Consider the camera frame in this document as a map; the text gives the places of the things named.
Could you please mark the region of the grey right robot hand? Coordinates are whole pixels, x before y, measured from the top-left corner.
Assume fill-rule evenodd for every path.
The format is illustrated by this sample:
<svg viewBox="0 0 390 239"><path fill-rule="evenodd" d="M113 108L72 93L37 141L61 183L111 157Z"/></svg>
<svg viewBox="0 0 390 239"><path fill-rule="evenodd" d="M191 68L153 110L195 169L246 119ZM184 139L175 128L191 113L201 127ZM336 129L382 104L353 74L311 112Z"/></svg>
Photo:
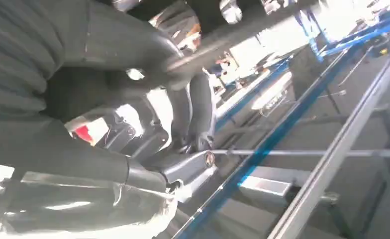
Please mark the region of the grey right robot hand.
<svg viewBox="0 0 390 239"><path fill-rule="evenodd" d="M202 66L100 0L0 0L0 239L150 239L208 168Z"/></svg>

